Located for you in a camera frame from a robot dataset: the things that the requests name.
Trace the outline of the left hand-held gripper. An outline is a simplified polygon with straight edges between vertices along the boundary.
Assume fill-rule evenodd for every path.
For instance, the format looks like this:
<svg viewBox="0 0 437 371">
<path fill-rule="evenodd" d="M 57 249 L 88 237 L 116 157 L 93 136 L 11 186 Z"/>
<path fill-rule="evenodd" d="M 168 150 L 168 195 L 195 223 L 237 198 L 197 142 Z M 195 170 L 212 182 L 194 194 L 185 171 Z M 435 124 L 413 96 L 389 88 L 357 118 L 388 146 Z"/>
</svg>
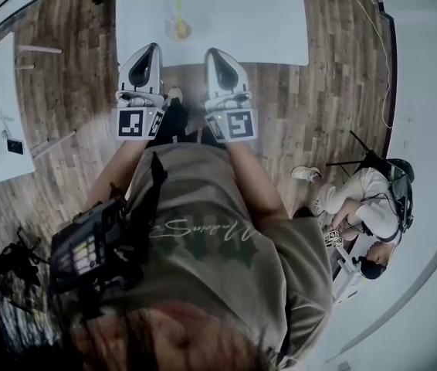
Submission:
<svg viewBox="0 0 437 371">
<path fill-rule="evenodd" d="M 148 44 L 135 52 L 120 68 L 118 84 L 117 138 L 125 141 L 154 140 L 165 115 L 164 97 L 149 94 L 161 91 L 159 45 Z"/>
</svg>

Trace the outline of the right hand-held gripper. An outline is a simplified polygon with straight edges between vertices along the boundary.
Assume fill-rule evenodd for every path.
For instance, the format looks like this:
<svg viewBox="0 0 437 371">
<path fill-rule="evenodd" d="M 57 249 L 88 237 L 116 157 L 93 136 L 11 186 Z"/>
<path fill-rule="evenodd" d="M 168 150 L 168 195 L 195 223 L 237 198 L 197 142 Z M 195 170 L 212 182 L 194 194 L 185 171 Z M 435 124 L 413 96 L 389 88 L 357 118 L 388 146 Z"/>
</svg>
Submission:
<svg viewBox="0 0 437 371">
<path fill-rule="evenodd" d="M 205 54 L 205 74 L 211 99 L 205 102 L 205 121 L 215 140 L 232 143 L 257 139 L 257 113 L 248 92 L 246 70 L 228 53 L 211 48 Z"/>
</svg>

